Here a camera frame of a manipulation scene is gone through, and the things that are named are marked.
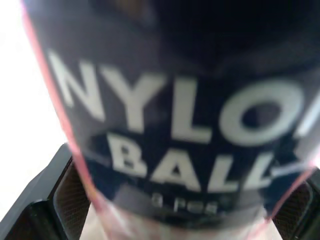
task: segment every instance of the white background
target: white background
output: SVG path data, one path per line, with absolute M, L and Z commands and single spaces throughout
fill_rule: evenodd
M 0 221 L 66 141 L 21 22 L 0 1 Z

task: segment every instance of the red stripe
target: red stripe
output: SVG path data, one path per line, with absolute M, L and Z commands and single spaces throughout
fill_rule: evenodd
M 97 211 L 101 210 L 101 204 L 95 197 L 95 187 L 92 182 L 91 176 L 89 174 L 89 171 L 87 169 L 87 165 L 85 162 L 85 158 L 81 152 L 80 147 L 77 144 L 77 141 L 75 139 L 72 125 L 69 122 L 69 119 L 66 115 L 65 109 L 63 107 L 62 102 L 60 101 L 56 86 L 54 84 L 54 81 L 51 77 L 49 67 L 47 65 L 46 59 L 44 57 L 44 54 L 41 50 L 40 44 L 37 40 L 36 33 L 34 31 L 32 22 L 28 16 L 28 13 L 24 7 L 22 7 L 22 20 L 24 29 L 26 31 L 26 34 L 29 38 L 31 47 L 33 49 L 33 52 L 36 56 L 37 62 L 40 66 L 40 70 L 43 76 L 43 79 L 45 81 L 46 87 L 48 89 L 51 101 L 53 102 L 54 108 L 57 112 L 61 127 L 68 139 L 68 145 L 72 151 L 72 159 L 74 160 L 74 163 L 76 165 L 76 168 L 79 172 L 79 175 L 82 179 L 83 185 L 86 188 L 86 192 L 88 194 L 88 197 L 91 199 L 95 209 Z
M 282 205 L 285 203 L 285 201 L 290 197 L 290 195 L 306 180 L 308 179 L 312 173 L 314 172 L 314 169 L 310 169 L 302 173 L 290 186 L 290 188 L 282 195 L 281 199 L 276 203 L 271 216 L 269 216 L 264 223 L 262 223 L 257 229 L 255 229 L 252 233 L 249 234 L 247 240 L 253 240 L 256 238 L 259 234 L 261 234 L 270 224 L 272 219 L 276 216 Z

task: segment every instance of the dark navy label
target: dark navy label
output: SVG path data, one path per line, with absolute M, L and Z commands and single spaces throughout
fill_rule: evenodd
M 315 68 L 217 76 L 158 33 L 33 21 L 94 184 L 126 210 L 189 228 L 247 224 L 261 206 L 270 213 L 303 170 L 286 166 L 317 145 Z

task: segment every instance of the cylindrical canister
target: cylindrical canister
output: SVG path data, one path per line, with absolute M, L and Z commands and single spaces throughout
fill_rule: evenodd
M 23 5 L 110 239 L 247 239 L 317 165 L 319 1 Z

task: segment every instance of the label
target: label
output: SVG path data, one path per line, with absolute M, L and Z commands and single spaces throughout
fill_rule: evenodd
M 174 52 L 161 32 L 68 16 L 31 20 L 108 201 L 197 230 L 250 225 L 261 207 L 271 213 L 318 145 L 317 68 L 255 74 L 248 61 L 248 72 L 237 65 L 217 75 Z

